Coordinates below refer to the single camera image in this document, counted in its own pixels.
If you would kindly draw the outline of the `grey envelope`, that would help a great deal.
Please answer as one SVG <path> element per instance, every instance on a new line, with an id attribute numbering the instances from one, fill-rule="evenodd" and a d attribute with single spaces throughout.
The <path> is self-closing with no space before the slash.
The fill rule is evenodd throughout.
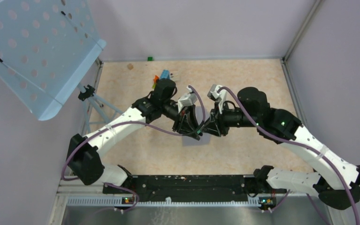
<path id="1" fill-rule="evenodd" d="M 197 106 L 195 108 L 195 115 L 197 118 L 198 124 L 200 124 L 203 120 L 203 113 L 205 116 L 208 115 L 206 110 L 202 110 L 200 106 Z M 184 136 L 182 137 L 182 146 L 183 147 L 192 147 L 192 146 L 202 146 L 202 145 L 208 145 L 211 141 L 212 135 L 204 133 L 203 136 L 200 136 L 200 140 L 196 140 L 194 138 Z"/>

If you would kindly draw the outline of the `colourful toy block assembly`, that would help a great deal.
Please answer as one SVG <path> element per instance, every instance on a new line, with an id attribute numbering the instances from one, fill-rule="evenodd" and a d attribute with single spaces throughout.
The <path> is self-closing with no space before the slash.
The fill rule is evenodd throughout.
<path id="1" fill-rule="evenodd" d="M 174 82 L 178 82 L 178 81 L 180 81 L 180 75 L 179 75 L 179 73 L 177 71 L 175 71 L 175 72 L 172 71 L 171 72 L 169 70 L 163 70 L 161 75 L 154 76 L 152 88 L 155 88 L 158 80 L 161 80 L 161 79 L 170 79 L 170 80 L 172 80 Z"/>

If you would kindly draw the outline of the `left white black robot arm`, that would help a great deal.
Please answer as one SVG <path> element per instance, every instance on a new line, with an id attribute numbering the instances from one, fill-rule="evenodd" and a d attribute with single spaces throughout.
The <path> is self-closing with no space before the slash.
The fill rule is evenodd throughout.
<path id="1" fill-rule="evenodd" d="M 102 157 L 114 145 L 133 132 L 150 127 L 161 132 L 165 130 L 152 125 L 162 115 L 174 122 L 174 136 L 188 136 L 199 139 L 201 124 L 195 115 L 195 103 L 202 103 L 194 87 L 188 86 L 188 92 L 177 101 L 172 99 L 177 92 L 176 83 L 169 79 L 157 82 L 153 91 L 136 100 L 125 112 L 95 132 L 74 135 L 69 144 L 65 166 L 75 174 L 84 185 L 112 183 L 121 194 L 130 191 L 131 174 L 120 165 L 104 165 Z"/>

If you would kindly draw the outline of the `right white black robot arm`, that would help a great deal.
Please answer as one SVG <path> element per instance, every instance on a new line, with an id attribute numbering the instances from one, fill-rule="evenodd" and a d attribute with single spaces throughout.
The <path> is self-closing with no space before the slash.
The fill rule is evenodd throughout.
<path id="1" fill-rule="evenodd" d="M 204 132 L 225 136 L 230 128 L 255 127 L 263 138 L 287 148 L 313 168 L 312 172 L 286 171 L 265 165 L 254 171 L 256 187 L 262 193 L 287 189 L 318 197 L 337 209 L 355 208 L 360 201 L 360 165 L 339 157 L 315 138 L 291 112 L 272 108 L 264 92 L 246 87 L 234 95 L 228 107 L 230 90 L 214 84 L 208 97 L 215 102 Z"/>

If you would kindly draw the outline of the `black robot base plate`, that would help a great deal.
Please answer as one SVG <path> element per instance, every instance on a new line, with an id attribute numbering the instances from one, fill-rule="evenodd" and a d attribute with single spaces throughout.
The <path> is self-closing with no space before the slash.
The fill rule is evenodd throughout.
<path id="1" fill-rule="evenodd" d="M 120 188 L 104 185 L 103 194 L 131 194 L 140 202 L 175 203 L 242 202 L 263 194 L 284 194 L 285 189 L 272 189 L 253 175 L 132 175 Z"/>

